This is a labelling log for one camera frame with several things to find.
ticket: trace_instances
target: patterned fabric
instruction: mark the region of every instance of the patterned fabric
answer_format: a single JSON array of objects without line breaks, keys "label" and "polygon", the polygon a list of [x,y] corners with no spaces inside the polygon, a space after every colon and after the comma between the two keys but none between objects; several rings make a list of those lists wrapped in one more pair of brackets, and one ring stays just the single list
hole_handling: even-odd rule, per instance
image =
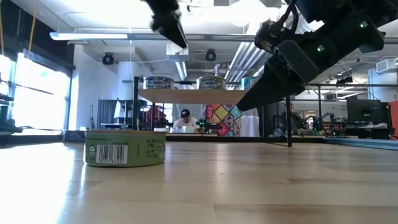
[{"label": "patterned fabric", "polygon": [[239,137],[242,111],[235,105],[207,105],[206,108],[204,114],[207,112],[207,119],[221,125],[221,129],[217,131],[219,136]]}]

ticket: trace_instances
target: ceiling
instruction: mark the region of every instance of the ceiling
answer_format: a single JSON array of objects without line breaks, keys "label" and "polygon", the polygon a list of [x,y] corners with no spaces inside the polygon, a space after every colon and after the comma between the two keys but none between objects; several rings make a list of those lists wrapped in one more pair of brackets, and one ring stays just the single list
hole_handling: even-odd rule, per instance
[{"label": "ceiling", "polygon": [[[11,0],[27,12],[33,14],[34,2],[37,4],[37,18],[59,32],[76,30],[102,30],[111,32],[115,28],[129,28],[133,32],[150,32],[150,9],[140,0]],[[228,7],[212,7],[216,0],[189,0],[191,12],[186,10],[186,1],[181,1],[182,25],[187,34],[255,34],[256,29],[250,29],[249,24],[266,20],[267,17],[279,16],[274,8],[266,8],[258,0],[240,0]],[[398,21],[381,27],[387,32],[387,37],[398,37]],[[134,48],[133,61],[154,61],[166,57],[167,41],[144,40],[95,40],[85,45],[85,50],[99,60],[105,52],[114,52],[119,61],[130,60],[130,49]],[[239,48],[239,42],[190,42],[188,69],[213,68],[216,63],[204,63],[205,52],[215,49],[216,61],[228,63],[232,61]],[[398,45],[387,45],[384,50],[362,54],[356,50],[340,64],[329,68],[313,82],[325,82],[330,77],[336,77],[344,70],[353,68],[354,76],[361,78],[367,75],[367,69],[375,67],[383,56],[398,57]],[[257,61],[252,69],[258,69],[264,60]],[[161,61],[145,64],[148,71],[155,74],[177,73],[175,63]]]}]

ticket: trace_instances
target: computer monitor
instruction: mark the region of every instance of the computer monitor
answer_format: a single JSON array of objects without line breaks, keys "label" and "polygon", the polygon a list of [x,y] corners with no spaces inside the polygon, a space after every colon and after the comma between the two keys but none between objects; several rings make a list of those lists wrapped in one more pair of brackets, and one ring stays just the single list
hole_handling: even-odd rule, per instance
[{"label": "computer monitor", "polygon": [[347,99],[348,122],[386,123],[380,100]]}]

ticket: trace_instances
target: floor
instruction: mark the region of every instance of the floor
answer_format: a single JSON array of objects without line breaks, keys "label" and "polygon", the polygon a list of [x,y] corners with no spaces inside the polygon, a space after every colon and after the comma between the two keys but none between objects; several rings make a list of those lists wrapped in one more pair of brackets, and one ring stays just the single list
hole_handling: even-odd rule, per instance
[{"label": "floor", "polygon": [[398,151],[171,142],[157,166],[82,158],[82,144],[0,149],[0,223],[398,223]]}]

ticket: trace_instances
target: green label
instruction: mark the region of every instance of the green label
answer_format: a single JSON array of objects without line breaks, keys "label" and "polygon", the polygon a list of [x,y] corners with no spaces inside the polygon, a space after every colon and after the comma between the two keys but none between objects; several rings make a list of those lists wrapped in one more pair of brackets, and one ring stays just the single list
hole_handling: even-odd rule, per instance
[{"label": "green label", "polygon": [[165,159],[165,136],[88,134],[85,163],[93,166],[149,166]]}]

